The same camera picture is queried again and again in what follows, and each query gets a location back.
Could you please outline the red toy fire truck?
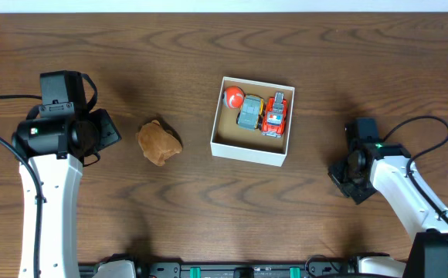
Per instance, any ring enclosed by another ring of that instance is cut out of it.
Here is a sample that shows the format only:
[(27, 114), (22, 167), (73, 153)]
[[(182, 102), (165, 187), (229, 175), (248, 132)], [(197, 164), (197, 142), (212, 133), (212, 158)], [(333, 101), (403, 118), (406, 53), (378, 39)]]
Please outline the red toy fire truck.
[(284, 93), (277, 91), (270, 97), (263, 116), (261, 133), (264, 136), (282, 137), (287, 119), (287, 100)]

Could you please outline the grey yellow toy car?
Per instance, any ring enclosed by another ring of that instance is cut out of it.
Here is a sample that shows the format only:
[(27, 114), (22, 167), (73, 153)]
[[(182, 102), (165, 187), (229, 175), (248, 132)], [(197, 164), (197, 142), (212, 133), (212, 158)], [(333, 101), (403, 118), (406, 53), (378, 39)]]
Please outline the grey yellow toy car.
[(256, 95), (246, 95), (236, 118), (239, 127), (254, 131), (262, 130), (264, 99)]

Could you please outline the orange ball with eye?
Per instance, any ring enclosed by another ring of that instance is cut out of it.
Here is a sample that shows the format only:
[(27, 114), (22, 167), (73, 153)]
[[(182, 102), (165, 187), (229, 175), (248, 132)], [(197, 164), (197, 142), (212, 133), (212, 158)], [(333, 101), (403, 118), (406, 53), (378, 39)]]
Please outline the orange ball with eye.
[(237, 86), (229, 86), (224, 89), (224, 104), (229, 109), (239, 109), (245, 98), (245, 93)]

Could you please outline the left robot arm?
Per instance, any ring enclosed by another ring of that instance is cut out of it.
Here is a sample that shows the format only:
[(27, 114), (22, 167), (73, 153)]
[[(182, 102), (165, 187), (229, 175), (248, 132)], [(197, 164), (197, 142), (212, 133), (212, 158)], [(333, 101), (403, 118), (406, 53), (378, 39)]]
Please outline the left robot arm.
[(93, 81), (77, 71), (41, 74), (42, 103), (12, 135), (20, 158), (24, 218), (20, 277), (80, 276), (76, 247), (76, 203), (85, 158), (121, 139), (97, 97)]

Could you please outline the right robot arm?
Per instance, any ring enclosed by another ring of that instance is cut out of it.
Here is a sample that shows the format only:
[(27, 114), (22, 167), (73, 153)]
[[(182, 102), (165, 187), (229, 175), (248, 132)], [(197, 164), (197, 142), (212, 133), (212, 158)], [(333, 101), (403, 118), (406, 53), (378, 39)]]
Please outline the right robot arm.
[(416, 156), (380, 137), (373, 118), (344, 126), (348, 156), (328, 169), (344, 197), (359, 205), (376, 192), (390, 204), (412, 241), (409, 258), (355, 256), (335, 277), (448, 277), (448, 207), (427, 185)]

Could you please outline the brown plush toy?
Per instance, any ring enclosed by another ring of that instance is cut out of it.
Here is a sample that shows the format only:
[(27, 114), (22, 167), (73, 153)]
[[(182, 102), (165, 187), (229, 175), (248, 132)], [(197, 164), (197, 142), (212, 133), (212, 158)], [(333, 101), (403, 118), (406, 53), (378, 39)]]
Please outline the brown plush toy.
[(144, 156), (161, 167), (165, 162), (182, 152), (182, 144), (169, 130), (165, 130), (158, 120), (144, 124), (135, 135)]

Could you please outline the white cardboard box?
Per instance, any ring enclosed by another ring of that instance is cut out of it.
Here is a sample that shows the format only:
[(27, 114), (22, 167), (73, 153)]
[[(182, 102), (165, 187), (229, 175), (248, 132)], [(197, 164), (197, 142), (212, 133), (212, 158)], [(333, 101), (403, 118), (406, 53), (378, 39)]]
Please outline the white cardboard box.
[[(237, 86), (246, 95), (256, 95), (264, 99), (264, 113), (270, 97), (277, 91), (283, 92), (287, 100), (287, 119), (282, 137), (262, 135), (261, 131), (241, 128), (236, 123), (239, 109), (229, 109), (224, 104), (223, 92), (229, 86)], [(294, 91), (292, 86), (284, 86), (259, 81), (244, 80), (225, 76), (222, 79), (212, 128), (210, 146), (212, 155), (258, 164), (280, 167), (288, 152), (290, 126), (292, 121)]]

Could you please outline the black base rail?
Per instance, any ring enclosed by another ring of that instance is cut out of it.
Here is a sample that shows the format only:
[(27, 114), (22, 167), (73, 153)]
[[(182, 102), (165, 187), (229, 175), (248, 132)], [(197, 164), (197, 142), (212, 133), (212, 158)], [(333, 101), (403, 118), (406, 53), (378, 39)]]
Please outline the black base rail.
[(385, 253), (368, 253), (350, 259), (323, 255), (304, 263), (143, 263), (128, 254), (114, 254), (96, 264), (80, 264), (81, 277), (137, 278), (308, 278), (401, 277), (406, 264)]

